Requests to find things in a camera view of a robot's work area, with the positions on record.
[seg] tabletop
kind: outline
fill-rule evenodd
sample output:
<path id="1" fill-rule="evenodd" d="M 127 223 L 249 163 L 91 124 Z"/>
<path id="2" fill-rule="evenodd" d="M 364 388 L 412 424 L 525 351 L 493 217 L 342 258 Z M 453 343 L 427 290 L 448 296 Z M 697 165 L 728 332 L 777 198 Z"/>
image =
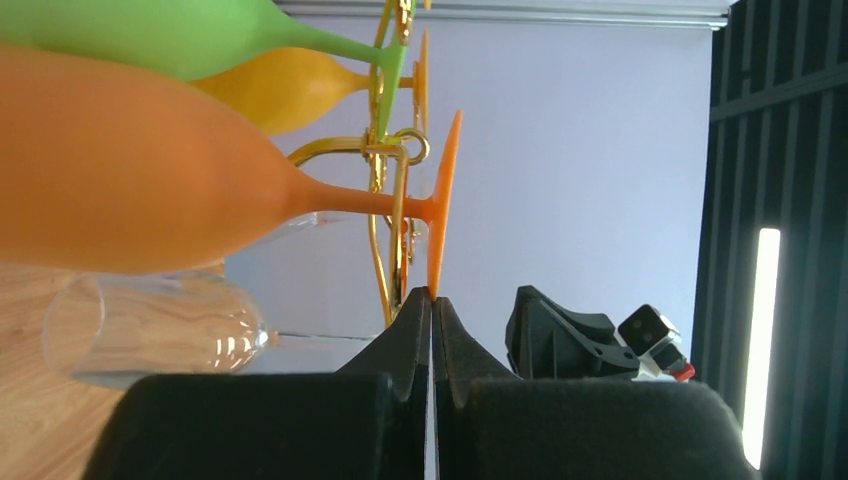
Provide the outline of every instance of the tabletop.
<path id="1" fill-rule="evenodd" d="M 223 273 L 223 263 L 209 268 Z M 122 392 L 64 379 L 41 354 L 44 315 L 76 275 L 0 265 L 0 477 L 78 479 Z"/>

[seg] wine glass stem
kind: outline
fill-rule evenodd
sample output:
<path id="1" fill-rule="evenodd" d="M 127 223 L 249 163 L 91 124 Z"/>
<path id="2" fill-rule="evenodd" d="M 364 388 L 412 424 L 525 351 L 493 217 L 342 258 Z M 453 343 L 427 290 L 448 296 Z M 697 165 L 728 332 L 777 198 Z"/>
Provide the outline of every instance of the wine glass stem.
<path id="1" fill-rule="evenodd" d="M 292 350 L 325 350 L 325 351 L 355 351 L 365 348 L 376 338 L 348 337 L 339 335 L 314 335 L 310 333 L 275 331 L 271 334 L 274 348 L 290 348 Z"/>
<path id="2" fill-rule="evenodd" d="M 307 48 L 373 65 L 380 65 L 382 61 L 382 49 L 298 21 L 292 22 L 284 32 L 287 44 L 292 47 Z"/>

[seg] transparent glass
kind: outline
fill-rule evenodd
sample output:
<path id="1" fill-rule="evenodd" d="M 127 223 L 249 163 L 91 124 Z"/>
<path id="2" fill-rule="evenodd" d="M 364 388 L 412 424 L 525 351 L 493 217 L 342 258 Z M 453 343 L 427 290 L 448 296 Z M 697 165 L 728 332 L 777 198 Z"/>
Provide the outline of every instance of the transparent glass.
<path id="1" fill-rule="evenodd" d="M 250 295 L 211 273 L 84 274 L 50 306 L 44 356 L 57 373 L 128 388 L 155 373 L 234 373 L 268 348 L 350 350 L 374 337 L 269 330 Z"/>

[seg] fluorescent light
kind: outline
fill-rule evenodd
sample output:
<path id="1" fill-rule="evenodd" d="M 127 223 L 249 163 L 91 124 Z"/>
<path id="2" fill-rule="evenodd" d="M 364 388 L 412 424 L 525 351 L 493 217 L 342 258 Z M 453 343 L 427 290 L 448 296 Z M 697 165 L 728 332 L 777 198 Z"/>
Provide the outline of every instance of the fluorescent light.
<path id="1" fill-rule="evenodd" d="M 754 280 L 751 340 L 748 345 L 745 412 L 742 418 L 742 444 L 745 448 L 745 456 L 751 465 L 758 470 L 763 453 L 763 429 L 766 420 L 771 331 L 774 324 L 779 257 L 780 230 L 775 228 L 761 229 L 757 247 L 757 271 Z"/>

